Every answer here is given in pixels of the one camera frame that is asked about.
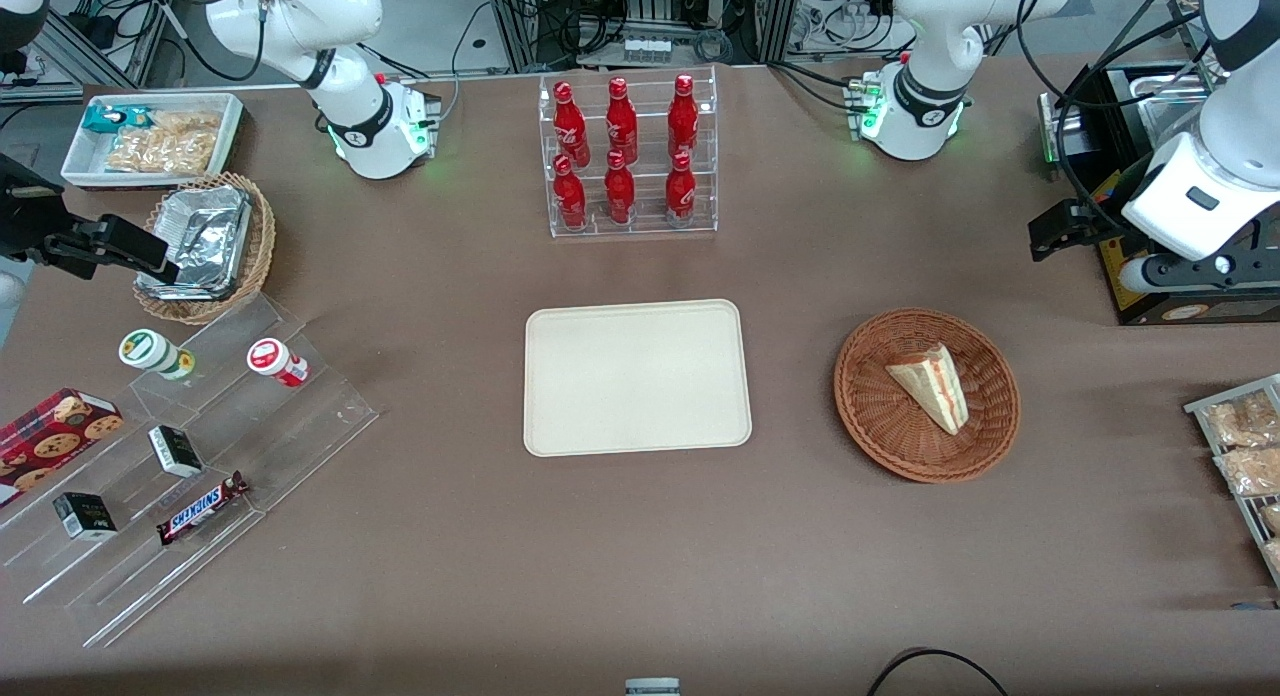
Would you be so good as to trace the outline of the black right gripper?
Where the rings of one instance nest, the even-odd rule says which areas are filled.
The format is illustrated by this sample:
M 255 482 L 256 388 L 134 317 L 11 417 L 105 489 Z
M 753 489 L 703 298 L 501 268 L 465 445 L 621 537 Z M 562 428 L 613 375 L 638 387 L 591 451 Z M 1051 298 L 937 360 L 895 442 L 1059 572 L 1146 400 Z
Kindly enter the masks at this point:
M 37 177 L 9 155 L 1 157 L 1 171 L 4 258 L 58 267 L 83 281 L 92 280 L 100 266 L 132 269 L 165 285 L 178 280 L 180 269 L 166 258 L 168 242 L 159 235 L 115 214 L 104 214 L 97 223 L 97 244 L 105 253 L 95 255 L 88 235 L 81 230 L 88 221 L 67 209 L 60 186 Z

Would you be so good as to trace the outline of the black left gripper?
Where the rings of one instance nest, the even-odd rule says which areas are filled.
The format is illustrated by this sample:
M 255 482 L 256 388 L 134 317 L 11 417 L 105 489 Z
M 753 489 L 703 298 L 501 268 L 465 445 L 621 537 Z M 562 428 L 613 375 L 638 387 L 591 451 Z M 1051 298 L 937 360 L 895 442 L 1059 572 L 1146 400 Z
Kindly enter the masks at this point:
M 1093 200 L 1061 200 L 1059 210 L 1044 210 L 1029 223 L 1029 251 L 1034 264 L 1057 251 L 1123 239 L 1128 226 Z

